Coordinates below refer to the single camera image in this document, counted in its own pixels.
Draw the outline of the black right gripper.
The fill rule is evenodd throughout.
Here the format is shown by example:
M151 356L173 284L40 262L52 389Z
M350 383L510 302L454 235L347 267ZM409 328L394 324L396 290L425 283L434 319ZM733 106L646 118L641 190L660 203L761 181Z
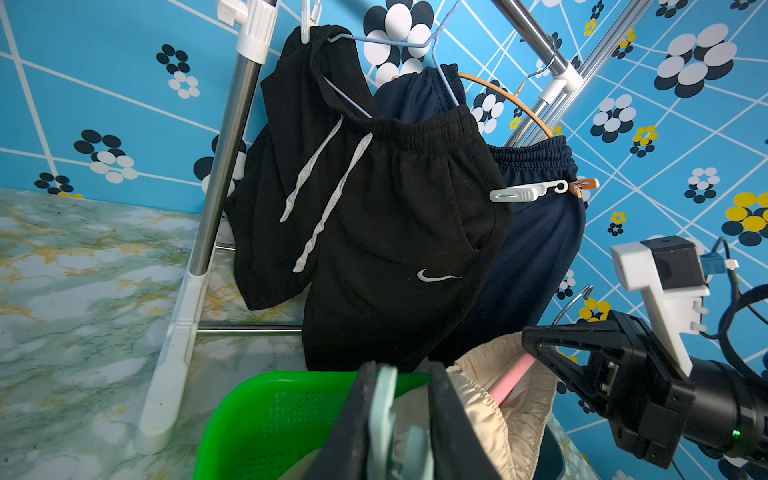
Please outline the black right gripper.
M605 321L527 327L522 343L609 422L617 447L669 468L696 387L647 322L612 311Z

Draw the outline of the mint green clothespin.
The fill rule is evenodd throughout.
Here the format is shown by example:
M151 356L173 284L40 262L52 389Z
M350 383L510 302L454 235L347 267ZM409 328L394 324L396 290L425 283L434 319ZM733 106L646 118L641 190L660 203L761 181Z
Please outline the mint green clothespin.
M382 366L376 377L368 417L370 446L366 460L367 479L434 478L434 460L427 432L416 425L409 427L403 455L395 454L396 413L392 410L398 372Z

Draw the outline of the beige shorts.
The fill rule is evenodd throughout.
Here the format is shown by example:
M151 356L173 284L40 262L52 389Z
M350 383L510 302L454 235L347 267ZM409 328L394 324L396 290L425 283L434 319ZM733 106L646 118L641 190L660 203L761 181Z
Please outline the beige shorts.
M445 368L500 479L533 478L552 410L556 381L552 373L535 364L501 405L488 393L506 368L525 352L522 335L507 334L473 348ZM397 453L403 451L412 425L423 428L430 441L428 383L395 398L393 408Z

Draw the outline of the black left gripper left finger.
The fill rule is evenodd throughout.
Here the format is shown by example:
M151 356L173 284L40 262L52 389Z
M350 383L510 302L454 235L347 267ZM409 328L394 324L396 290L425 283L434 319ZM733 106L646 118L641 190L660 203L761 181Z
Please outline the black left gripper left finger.
M328 440L311 464L305 479L366 479L370 447L368 427L377 380L377 366L364 363L347 395Z

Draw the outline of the pink plastic hanger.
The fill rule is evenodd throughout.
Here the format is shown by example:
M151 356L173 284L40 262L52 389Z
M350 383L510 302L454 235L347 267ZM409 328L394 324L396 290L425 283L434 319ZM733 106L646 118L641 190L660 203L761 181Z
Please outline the pink plastic hanger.
M501 405L507 399L534 362L535 358L531 354L523 353L491 385L488 393L497 405Z

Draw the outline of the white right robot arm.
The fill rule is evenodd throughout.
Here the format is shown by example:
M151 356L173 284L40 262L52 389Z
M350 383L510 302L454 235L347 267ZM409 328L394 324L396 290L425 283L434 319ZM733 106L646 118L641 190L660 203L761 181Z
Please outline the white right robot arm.
M527 327L525 350L606 419L616 445L666 469L682 438L705 452L767 465L767 383L696 359L684 374L648 324L607 320Z

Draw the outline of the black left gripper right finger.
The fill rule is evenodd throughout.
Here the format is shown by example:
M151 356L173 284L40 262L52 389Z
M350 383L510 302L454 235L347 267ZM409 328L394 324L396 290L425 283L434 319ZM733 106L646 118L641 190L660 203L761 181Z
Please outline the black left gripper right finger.
M445 367L429 364L429 427L434 478L500 479L474 432Z

